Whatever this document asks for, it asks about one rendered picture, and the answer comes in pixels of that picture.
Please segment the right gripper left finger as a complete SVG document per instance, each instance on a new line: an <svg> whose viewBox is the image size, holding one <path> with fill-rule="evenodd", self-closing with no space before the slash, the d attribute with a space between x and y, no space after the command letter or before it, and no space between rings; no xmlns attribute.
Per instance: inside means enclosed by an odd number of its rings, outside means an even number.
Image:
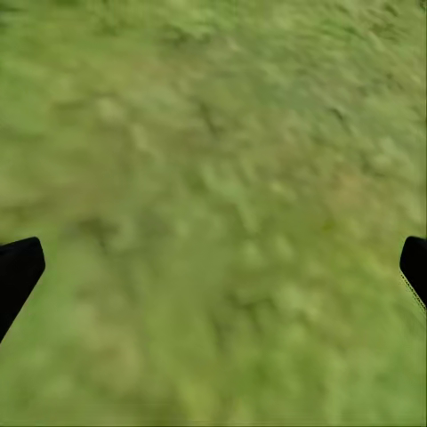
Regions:
<svg viewBox="0 0 427 427"><path fill-rule="evenodd" d="M39 238L0 246L0 342L45 270Z"/></svg>

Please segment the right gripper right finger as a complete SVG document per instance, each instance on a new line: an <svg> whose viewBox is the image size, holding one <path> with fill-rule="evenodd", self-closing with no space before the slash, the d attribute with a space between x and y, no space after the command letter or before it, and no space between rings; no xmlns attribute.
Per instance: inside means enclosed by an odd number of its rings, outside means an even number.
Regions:
<svg viewBox="0 0 427 427"><path fill-rule="evenodd" d="M408 237L399 267L427 306L427 240Z"/></svg>

